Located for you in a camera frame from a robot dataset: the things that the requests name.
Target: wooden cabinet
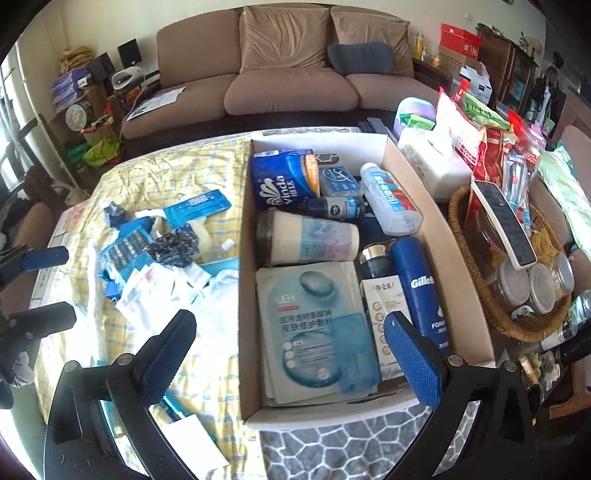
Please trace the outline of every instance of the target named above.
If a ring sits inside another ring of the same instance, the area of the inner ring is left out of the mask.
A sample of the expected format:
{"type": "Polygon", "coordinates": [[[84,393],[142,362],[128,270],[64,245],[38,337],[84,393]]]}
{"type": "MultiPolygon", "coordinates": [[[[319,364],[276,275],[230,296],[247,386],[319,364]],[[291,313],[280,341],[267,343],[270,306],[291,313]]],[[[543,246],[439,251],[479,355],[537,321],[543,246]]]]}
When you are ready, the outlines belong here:
{"type": "Polygon", "coordinates": [[[491,77],[489,106],[494,109],[496,101],[500,101],[523,116],[537,64],[508,38],[484,29],[480,29],[479,34],[482,47],[478,52],[478,60],[486,66],[491,77]]]}

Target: blue can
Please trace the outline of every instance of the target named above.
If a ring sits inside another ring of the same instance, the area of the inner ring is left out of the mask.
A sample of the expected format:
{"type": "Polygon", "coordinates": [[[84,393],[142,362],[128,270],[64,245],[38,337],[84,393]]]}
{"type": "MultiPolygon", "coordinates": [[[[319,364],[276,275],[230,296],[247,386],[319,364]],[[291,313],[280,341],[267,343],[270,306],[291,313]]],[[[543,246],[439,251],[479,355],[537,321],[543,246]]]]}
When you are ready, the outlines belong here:
{"type": "Polygon", "coordinates": [[[413,236],[403,238],[390,247],[390,253],[414,327],[442,353],[449,353],[446,321],[421,242],[413,236]]]}
{"type": "Polygon", "coordinates": [[[320,196],[318,164],[312,150],[274,150],[251,160],[252,185],[258,210],[295,209],[320,196]]]}

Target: wicker basket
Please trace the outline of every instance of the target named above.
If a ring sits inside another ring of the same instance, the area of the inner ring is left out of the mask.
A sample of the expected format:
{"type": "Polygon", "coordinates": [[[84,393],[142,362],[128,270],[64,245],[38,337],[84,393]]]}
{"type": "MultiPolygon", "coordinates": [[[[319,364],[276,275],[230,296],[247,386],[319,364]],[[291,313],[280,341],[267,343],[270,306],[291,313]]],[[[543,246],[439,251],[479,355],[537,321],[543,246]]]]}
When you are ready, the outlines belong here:
{"type": "MultiPolygon", "coordinates": [[[[468,198],[470,196],[470,187],[462,187],[457,190],[449,202],[449,226],[452,229],[456,242],[460,247],[464,262],[472,276],[472,281],[476,286],[476,291],[480,297],[480,303],[484,310],[487,321],[492,324],[503,335],[513,337],[522,342],[540,342],[555,332],[564,322],[569,311],[571,295],[568,294],[556,302],[554,309],[547,315],[542,315],[535,319],[520,319],[513,321],[494,301],[491,292],[485,285],[484,280],[474,262],[474,258],[468,249],[466,240],[462,233],[460,219],[466,216],[468,198]]],[[[530,205],[531,221],[537,229],[546,228],[550,236],[550,241],[554,247],[561,251],[562,245],[558,241],[552,227],[548,224],[544,216],[533,205],[530,205]]]]}

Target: small blue bottle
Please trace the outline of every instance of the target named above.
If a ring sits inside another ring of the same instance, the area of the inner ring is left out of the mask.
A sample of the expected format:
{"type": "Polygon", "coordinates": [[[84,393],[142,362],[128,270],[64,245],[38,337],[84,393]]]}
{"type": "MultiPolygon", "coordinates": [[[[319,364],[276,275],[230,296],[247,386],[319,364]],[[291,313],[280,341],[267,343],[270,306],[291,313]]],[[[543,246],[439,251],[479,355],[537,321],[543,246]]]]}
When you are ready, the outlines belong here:
{"type": "Polygon", "coordinates": [[[442,353],[449,353],[446,321],[421,243],[412,236],[403,238],[390,247],[390,253],[414,327],[432,339],[442,353]]]}

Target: sofa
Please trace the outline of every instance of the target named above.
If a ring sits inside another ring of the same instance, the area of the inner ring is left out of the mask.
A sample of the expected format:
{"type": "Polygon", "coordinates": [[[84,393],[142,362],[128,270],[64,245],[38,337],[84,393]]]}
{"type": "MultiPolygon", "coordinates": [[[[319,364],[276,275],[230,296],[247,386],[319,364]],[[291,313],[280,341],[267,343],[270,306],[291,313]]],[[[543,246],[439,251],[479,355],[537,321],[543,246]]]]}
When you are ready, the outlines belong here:
{"type": "MultiPolygon", "coordinates": [[[[572,159],[579,183],[587,198],[591,198],[591,138],[569,125],[564,129],[560,139],[572,159]]],[[[574,239],[568,221],[560,205],[539,177],[530,185],[530,202],[546,216],[564,245],[564,250],[569,252],[574,239]]],[[[574,274],[574,298],[585,290],[591,290],[591,262],[580,249],[574,250],[570,256],[574,274]]]]}
{"type": "Polygon", "coordinates": [[[271,4],[209,12],[157,34],[160,93],[177,101],[122,123],[132,157],[184,142],[264,128],[392,125],[409,96],[434,105],[437,91],[413,76],[409,22],[355,7],[271,4]],[[384,41],[392,74],[339,75],[331,43],[384,41]]]}

